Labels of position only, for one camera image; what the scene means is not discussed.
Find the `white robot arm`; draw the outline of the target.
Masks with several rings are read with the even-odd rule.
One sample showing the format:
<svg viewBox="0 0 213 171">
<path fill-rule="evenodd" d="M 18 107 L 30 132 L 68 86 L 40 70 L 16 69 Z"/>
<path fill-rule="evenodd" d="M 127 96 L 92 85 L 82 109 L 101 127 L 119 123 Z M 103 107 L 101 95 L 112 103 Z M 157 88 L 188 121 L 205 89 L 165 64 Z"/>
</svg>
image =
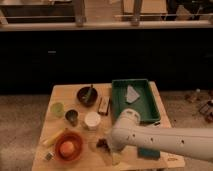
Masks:
<svg viewBox="0 0 213 171">
<path fill-rule="evenodd" d="M 111 152 L 135 146 L 213 163 L 213 129 L 144 127 L 131 108 L 121 112 L 106 139 Z"/>
</svg>

